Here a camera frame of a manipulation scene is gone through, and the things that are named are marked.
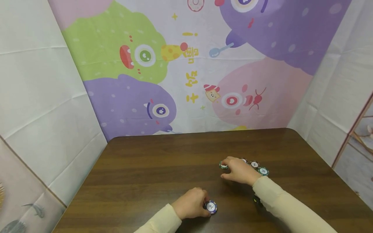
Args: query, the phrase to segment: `cartoon spoon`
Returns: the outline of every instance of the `cartoon spoon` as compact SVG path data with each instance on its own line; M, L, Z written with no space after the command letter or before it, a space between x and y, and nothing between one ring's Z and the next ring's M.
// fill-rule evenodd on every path
M234 43L230 43L230 44L224 46L223 48L212 48L212 49L210 49L209 55L210 55L210 57L215 58L215 57L219 56L221 51L224 51L224 50L232 47L233 45L234 45Z

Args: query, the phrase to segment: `person's left hand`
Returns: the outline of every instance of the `person's left hand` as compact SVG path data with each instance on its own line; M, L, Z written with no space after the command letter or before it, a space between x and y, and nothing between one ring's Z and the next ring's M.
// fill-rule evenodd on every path
M211 215L210 212L203 208L203 204L209 200L206 190L193 188L172 203L171 206L181 220L185 218L209 217Z

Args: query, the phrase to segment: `hand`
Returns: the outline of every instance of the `hand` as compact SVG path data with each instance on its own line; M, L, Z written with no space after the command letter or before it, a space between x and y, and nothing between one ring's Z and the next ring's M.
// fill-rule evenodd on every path
M209 217L211 215L210 212L203 208L203 204L209 200L206 190L193 188L172 203L171 206L181 220L185 218Z
M226 180L232 180L238 183L253 186L255 181L261 177L261 174L255 171L254 168L240 158L228 156L222 161L222 165L228 165L229 169L231 170L231 173L224 173L220 176Z

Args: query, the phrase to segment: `white fabric wall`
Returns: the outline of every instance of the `white fabric wall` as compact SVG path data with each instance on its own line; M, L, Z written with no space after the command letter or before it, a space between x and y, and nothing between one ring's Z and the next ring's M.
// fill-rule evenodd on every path
M331 166L373 90L373 1L352 1L288 127Z
M48 1L1 1L0 29L0 135L67 205L106 140Z

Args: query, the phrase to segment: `cartoon eye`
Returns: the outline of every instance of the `cartoon eye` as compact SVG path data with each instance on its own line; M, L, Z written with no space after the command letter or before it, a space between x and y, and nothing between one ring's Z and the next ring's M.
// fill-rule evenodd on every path
M241 13L251 11L259 0L231 0L233 8Z
M222 105L225 108L236 108L242 104L242 96L238 93L228 93L222 98Z
M164 117L168 116L168 114L170 114L170 110L164 104L156 104L153 107L153 114L156 117L164 118Z
M156 62L156 54L150 46L142 44L135 49L135 59L140 65L149 67Z

